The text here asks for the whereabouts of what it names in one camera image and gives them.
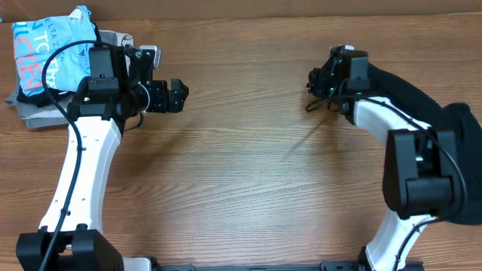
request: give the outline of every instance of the black cable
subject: black cable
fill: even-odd
[[[305,108],[304,110],[305,110],[306,112],[310,113],[310,112],[312,112],[312,111],[315,111],[316,109],[322,108],[323,105],[326,104],[326,102],[328,102],[328,101],[331,100],[330,98],[334,95],[334,93],[337,92],[337,90],[338,90],[338,96],[340,95],[341,89],[343,88],[343,86],[346,84],[347,81],[348,81],[348,78],[343,79],[343,80],[341,81],[341,83],[337,85],[337,88],[330,92],[330,94],[328,95],[328,97],[326,97],[326,98],[320,98],[320,99],[316,99],[316,100],[312,101],[311,103],[309,103],[309,104],[306,106],[306,108]],[[319,103],[319,102],[322,102],[322,104],[321,104],[321,105],[317,105],[317,106],[314,107],[314,108],[311,108],[312,106],[314,106],[315,104],[317,104],[317,103]]]
[[[47,268],[47,265],[50,262],[50,257],[52,256],[53,250],[55,249],[55,243],[56,240],[59,237],[60,230],[62,229],[62,225],[64,220],[66,219],[66,215],[69,211],[69,204],[70,200],[72,198],[72,194],[74,193],[74,188],[75,188],[75,182],[77,181],[78,177],[78,172],[81,167],[81,159],[82,159],[82,151],[84,149],[82,148],[82,138],[81,134],[78,131],[77,125],[75,125],[75,122],[70,118],[70,116],[67,114],[67,112],[62,108],[62,106],[59,105],[59,103],[55,100],[55,98],[52,96],[52,93],[50,93],[50,87],[47,85],[47,69],[52,60],[57,56],[59,53],[62,53],[65,49],[73,47],[75,45],[79,44],[98,44],[98,45],[103,45],[103,46],[108,46],[108,47],[117,47],[113,44],[108,44],[105,42],[101,41],[76,41],[72,42],[71,44],[67,44],[55,52],[52,53],[52,55],[47,59],[47,61],[44,64],[44,68],[42,69],[42,86],[44,87],[45,93],[48,95],[50,101],[52,102],[53,105],[57,109],[59,109],[60,113],[63,115],[63,117],[69,122],[70,126],[74,130],[75,133],[75,138],[77,139],[77,160],[75,161],[75,168],[74,168],[74,174],[72,174],[72,180],[70,181],[70,186],[69,190],[67,191],[66,195],[66,201],[63,204],[63,208],[60,210],[60,217],[59,221],[57,222],[57,226],[55,227],[55,230],[53,232],[52,239],[50,240],[50,243],[48,244],[47,251],[45,252],[44,259],[41,262],[40,268],[38,269],[39,271],[44,271]]]
[[[398,253],[395,255],[395,265],[393,266],[393,271],[398,271],[398,263],[400,263],[401,255],[404,253],[405,247],[407,246],[408,242],[410,241],[412,236],[415,234],[415,232],[420,232],[420,228],[425,226],[425,225],[433,224],[433,223],[437,223],[437,222],[442,222],[442,221],[443,220],[441,220],[440,218],[435,218],[435,219],[432,219],[430,221],[420,222],[417,225],[413,226],[412,230],[408,233],[407,237],[405,237],[405,239],[402,242],[400,248],[398,249]]]

